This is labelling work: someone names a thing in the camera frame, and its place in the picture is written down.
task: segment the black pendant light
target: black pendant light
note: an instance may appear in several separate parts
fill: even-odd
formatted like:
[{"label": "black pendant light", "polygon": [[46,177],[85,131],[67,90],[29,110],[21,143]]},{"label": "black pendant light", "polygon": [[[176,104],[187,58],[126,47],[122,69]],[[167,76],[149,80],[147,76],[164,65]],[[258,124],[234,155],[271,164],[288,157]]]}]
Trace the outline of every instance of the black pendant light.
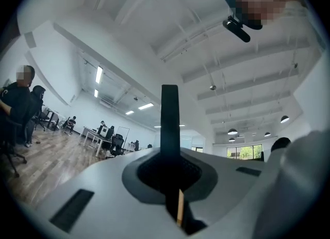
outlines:
[{"label": "black pendant light", "polygon": [[281,118],[281,123],[285,123],[286,121],[290,120],[290,118],[286,115],[284,115],[282,118]]},{"label": "black pendant light", "polygon": [[237,132],[237,130],[235,130],[235,129],[230,129],[230,130],[228,131],[228,134],[229,134],[229,135],[234,135],[234,134],[238,134],[238,132]]}]

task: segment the computer monitor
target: computer monitor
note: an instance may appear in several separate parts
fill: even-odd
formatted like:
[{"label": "computer monitor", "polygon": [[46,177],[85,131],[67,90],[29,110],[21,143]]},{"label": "computer monitor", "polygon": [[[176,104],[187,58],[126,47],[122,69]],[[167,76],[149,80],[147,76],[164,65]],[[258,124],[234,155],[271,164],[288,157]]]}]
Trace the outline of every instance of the computer monitor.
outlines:
[{"label": "computer monitor", "polygon": [[112,134],[113,134],[113,130],[105,126],[102,128],[102,131],[100,133],[100,135],[106,139],[109,139],[112,136]]},{"label": "computer monitor", "polygon": [[101,134],[102,127],[103,125],[101,125],[100,128],[98,128],[97,134]]}]

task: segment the wooden floor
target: wooden floor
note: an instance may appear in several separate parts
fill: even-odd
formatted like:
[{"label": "wooden floor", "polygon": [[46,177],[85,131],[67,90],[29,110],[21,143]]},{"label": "wooden floor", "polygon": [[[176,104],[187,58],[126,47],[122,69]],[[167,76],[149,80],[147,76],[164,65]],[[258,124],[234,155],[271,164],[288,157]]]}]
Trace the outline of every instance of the wooden floor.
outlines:
[{"label": "wooden floor", "polygon": [[77,133],[68,136],[62,131],[46,132],[38,126],[30,148],[16,145],[18,154],[25,156],[27,164],[13,158],[19,178],[15,178],[6,156],[0,158],[0,170],[9,190],[17,199],[33,208],[58,185],[82,172],[88,166],[104,159],[95,157],[96,149],[83,147],[85,137]]}]

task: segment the window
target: window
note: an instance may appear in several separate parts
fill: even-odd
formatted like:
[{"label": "window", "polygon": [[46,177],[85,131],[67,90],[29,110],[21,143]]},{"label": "window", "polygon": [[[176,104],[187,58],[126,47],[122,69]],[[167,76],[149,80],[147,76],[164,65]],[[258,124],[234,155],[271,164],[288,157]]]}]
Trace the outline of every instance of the window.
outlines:
[{"label": "window", "polygon": [[232,159],[249,160],[261,158],[262,145],[244,146],[244,147],[228,147],[227,157]]},{"label": "window", "polygon": [[203,153],[203,148],[202,147],[192,147],[191,150],[192,151],[197,151],[199,153]]}]

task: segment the table leg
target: table leg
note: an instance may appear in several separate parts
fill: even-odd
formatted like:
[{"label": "table leg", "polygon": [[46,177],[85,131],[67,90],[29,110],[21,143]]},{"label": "table leg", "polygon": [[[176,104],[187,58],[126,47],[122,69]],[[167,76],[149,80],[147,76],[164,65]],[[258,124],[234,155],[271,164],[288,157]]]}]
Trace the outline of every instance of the table leg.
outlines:
[{"label": "table leg", "polygon": [[57,128],[57,125],[58,125],[58,122],[59,122],[59,120],[60,120],[60,119],[57,119],[57,121],[56,121],[56,124],[55,124],[55,129],[54,129],[54,131],[56,131],[56,128]]},{"label": "table leg", "polygon": [[85,141],[84,141],[84,146],[85,146],[85,144],[86,144],[86,140],[87,140],[87,137],[88,137],[88,133],[89,133],[89,132],[87,132],[87,134],[86,134],[86,138],[85,138]]},{"label": "table leg", "polygon": [[49,126],[50,126],[50,123],[52,122],[53,117],[54,117],[54,113],[52,113],[51,118],[49,119],[50,121],[48,122],[48,125],[47,125],[48,129],[50,128]]},{"label": "table leg", "polygon": [[101,145],[102,145],[102,139],[100,139],[100,145],[98,146],[98,149],[97,149],[97,152],[96,152],[96,157],[98,157],[98,153],[100,152]]}]

